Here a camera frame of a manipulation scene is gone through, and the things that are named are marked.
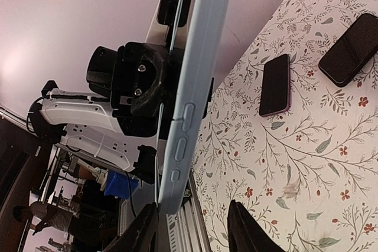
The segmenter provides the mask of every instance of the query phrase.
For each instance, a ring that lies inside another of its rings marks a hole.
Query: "smartphone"
[[[320,59],[319,69],[338,87],[346,86],[378,51],[378,18],[362,14]]]
[[[262,117],[285,112],[290,107],[289,55],[283,54],[267,62],[262,78],[259,114]]]

